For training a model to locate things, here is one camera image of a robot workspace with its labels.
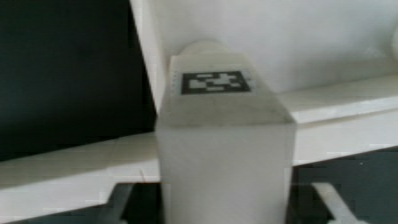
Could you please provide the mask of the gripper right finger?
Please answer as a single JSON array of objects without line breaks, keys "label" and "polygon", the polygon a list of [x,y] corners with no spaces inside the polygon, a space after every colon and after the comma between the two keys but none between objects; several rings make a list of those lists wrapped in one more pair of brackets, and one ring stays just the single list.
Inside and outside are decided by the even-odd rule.
[{"label": "gripper right finger", "polygon": [[353,214],[337,188],[293,169],[284,224],[368,224]]}]

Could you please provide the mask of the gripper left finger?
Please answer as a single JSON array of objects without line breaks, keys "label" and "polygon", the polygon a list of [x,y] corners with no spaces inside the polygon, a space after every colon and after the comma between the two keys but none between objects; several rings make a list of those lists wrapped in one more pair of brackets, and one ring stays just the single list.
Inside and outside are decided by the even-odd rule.
[{"label": "gripper left finger", "polygon": [[158,183],[115,185],[94,224],[165,224]]}]

